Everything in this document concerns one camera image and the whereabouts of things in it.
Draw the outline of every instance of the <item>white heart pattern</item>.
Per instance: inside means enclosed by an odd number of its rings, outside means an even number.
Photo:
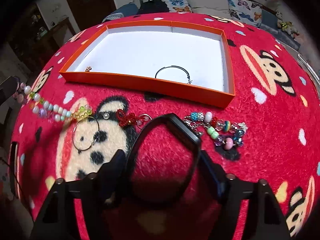
[[[60,64],[61,62],[62,62],[62,60],[64,59],[64,57],[63,58],[61,58],[59,61],[58,61],[58,64]]]
[[[304,136],[304,130],[301,128],[300,130],[299,130],[299,140],[300,140],[300,142],[305,146],[306,144],[307,144],[307,140],[306,140],[306,138],[305,138],[305,136]]]
[[[65,96],[65,98],[63,100],[63,103],[64,104],[69,103],[74,96],[75,96],[75,93],[72,90],[69,90],[66,93],[66,96]]]
[[[256,100],[258,104],[262,105],[267,100],[266,94],[260,89],[252,88],[251,92],[254,94],[254,100]]]
[[[19,126],[19,133],[22,133],[23,123]]]

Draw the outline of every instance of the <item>red fluffy carpet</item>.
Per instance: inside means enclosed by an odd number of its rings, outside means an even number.
[[[33,91],[68,110],[90,104],[104,133],[100,143],[79,154],[71,141],[74,125],[64,127],[61,122],[38,118],[32,114],[30,102],[21,108],[12,140],[20,143],[18,178],[30,201],[34,219],[56,178],[73,180],[97,171],[117,149],[127,152],[130,148],[139,129],[134,126],[124,130],[116,120],[103,119],[103,113],[113,113],[121,108],[128,113],[146,113],[151,117],[175,113],[183,118],[192,111],[211,111],[224,120],[245,122],[248,130],[243,137],[244,146],[238,148],[240,159],[237,161],[223,158],[206,134],[202,137],[202,149],[226,172],[240,179],[254,182],[266,179],[276,194],[293,236],[306,221],[314,199],[319,196],[320,106],[310,78],[271,34],[253,26],[193,13],[148,14],[111,23],[153,20],[155,17],[213,26],[225,31],[234,68],[235,98],[227,108],[218,109],[140,91],[67,83],[58,71],[81,43],[97,31],[96,28],[108,23],[85,30],[50,59],[33,85]],[[170,44],[164,57],[189,57],[192,54],[185,48],[185,55],[176,55],[174,46],[179,44],[174,44],[174,41]],[[137,53],[143,57],[143,52],[137,49]],[[96,125],[95,122],[79,125],[76,133],[79,146],[92,140],[97,131]],[[143,142],[134,180],[139,185],[150,185],[150,182],[161,185],[170,180],[177,182],[185,176],[190,164],[191,154],[166,128],[158,127]],[[234,237],[237,240],[241,239],[244,228],[245,208],[246,203],[238,220]],[[204,240],[219,210],[204,179],[196,171],[183,197],[171,208],[153,211],[132,199],[125,199],[119,208],[104,214],[113,239]],[[79,208],[77,217],[81,236],[87,239]]]

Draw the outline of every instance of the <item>white bead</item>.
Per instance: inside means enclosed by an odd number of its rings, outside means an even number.
[[[33,97],[33,100],[36,101],[36,102],[39,102],[40,98],[41,98],[41,95],[36,93],[35,96]]]
[[[63,109],[62,111],[62,116],[66,116],[67,115],[68,110],[67,109]]]
[[[32,109],[32,112],[33,112],[34,114],[39,113],[39,107],[38,107],[38,106],[35,106],[35,107]]]
[[[31,93],[31,87],[30,87],[30,86],[26,86],[26,87],[24,88],[24,93],[25,93],[26,95],[29,95],[29,94]]]
[[[59,111],[59,106],[58,105],[54,105],[53,106],[53,111],[57,113]]]
[[[50,105],[49,101],[45,101],[45,102],[43,103],[43,108],[44,108],[45,110],[47,110],[47,109],[49,108],[49,105]]]
[[[206,112],[204,116],[204,122],[210,123],[212,120],[212,113],[211,112]]]
[[[62,112],[63,112],[63,108],[59,107],[58,114],[62,114]]]
[[[55,120],[56,122],[59,122],[59,121],[61,120],[60,115],[56,114],[56,115],[54,116],[54,120]]]

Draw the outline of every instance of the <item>bead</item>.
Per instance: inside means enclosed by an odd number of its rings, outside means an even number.
[[[49,105],[50,105],[49,101],[45,101],[45,102],[43,103],[43,108],[44,108],[44,109],[48,109],[48,108],[49,108]]]
[[[191,117],[191,120],[192,121],[198,121],[198,113],[197,112],[192,112],[191,114],[190,114],[190,117]]]
[[[110,118],[110,114],[109,113],[104,113],[103,114],[103,119],[108,120]]]
[[[63,111],[62,111],[61,115],[62,115],[62,116],[66,116],[66,115],[67,115],[67,112],[68,112],[68,110],[67,110],[67,109],[63,109]]]
[[[230,121],[225,121],[225,122],[224,122],[223,131],[224,131],[224,132],[228,132],[228,131],[230,130],[230,127],[231,127],[231,122],[230,122]]]
[[[59,111],[59,106],[58,106],[58,105],[54,105],[54,106],[53,106],[53,111],[54,111],[55,113],[57,113],[57,112]]]
[[[41,108],[41,109],[39,110],[39,117],[41,117],[41,118],[47,118],[47,111],[46,111],[45,109]]]
[[[59,114],[56,114],[56,115],[54,116],[54,120],[55,120],[56,122],[60,122],[60,120],[61,120],[60,115],[59,115]]]
[[[24,93],[25,93],[26,95],[29,95],[29,94],[31,93],[31,87],[30,87],[30,86],[26,86],[26,87],[24,88]]]
[[[18,96],[17,96],[17,102],[18,102],[19,104],[22,104],[22,103],[23,103],[23,99],[24,99],[24,95],[18,94]]]
[[[217,118],[216,116],[212,117],[212,120],[211,120],[211,122],[210,122],[210,125],[211,125],[212,127],[216,127],[217,120],[218,120],[218,118]]]
[[[226,138],[226,142],[225,142],[225,145],[224,145],[224,149],[225,149],[226,151],[228,151],[228,150],[230,150],[232,147],[233,147],[233,140],[232,140],[230,137]]]
[[[41,95],[39,95],[38,93],[36,93],[36,94],[34,95],[34,97],[33,97],[33,100],[36,101],[36,102],[39,102],[40,98],[41,98]]]
[[[26,88],[26,84],[22,82],[22,83],[20,84],[20,88],[21,88],[22,90],[24,90],[24,89]]]
[[[213,140],[215,140],[219,136],[219,133],[217,131],[214,131],[210,136]]]
[[[224,127],[224,121],[222,119],[217,120],[217,124],[216,124],[216,130],[219,132],[223,129]]]
[[[209,127],[209,128],[207,129],[207,133],[208,133],[209,135],[211,135],[214,131],[215,131],[215,129],[214,129],[213,127]]]
[[[230,133],[235,133],[237,130],[239,130],[238,124],[236,122],[232,123]]]
[[[225,136],[224,135],[219,135],[215,140],[214,140],[214,144],[216,146],[221,146],[224,142],[224,138]]]
[[[212,113],[211,112],[206,112],[204,116],[204,122],[210,123],[212,120]]]
[[[203,122],[203,120],[204,120],[204,115],[203,115],[202,112],[199,112],[199,113],[198,113],[198,121],[199,121],[199,122]]]
[[[39,112],[39,107],[38,106],[34,106],[33,109],[32,109],[32,112],[34,114],[37,114]]]

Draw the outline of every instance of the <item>sofa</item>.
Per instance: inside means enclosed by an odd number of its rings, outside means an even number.
[[[119,17],[127,17],[127,16],[133,16],[138,14],[139,8],[141,7],[141,4],[145,0],[133,0],[133,2],[125,4],[121,6],[119,9],[115,10],[112,12],[110,15],[108,15],[103,22],[108,21],[108,20],[113,20],[115,18]],[[201,10],[197,10],[198,8],[194,9],[192,8],[193,12],[201,12]],[[262,30],[265,30],[269,33],[271,33],[277,40],[282,41],[286,45],[290,46],[291,48],[295,50],[299,50],[300,44],[296,42],[291,36],[289,36],[286,32],[283,32],[281,29],[278,29],[277,27],[277,17],[264,10],[261,9],[262,11],[262,17],[261,17],[261,24],[258,26]],[[225,15],[225,18],[232,18],[230,14],[223,14]]]

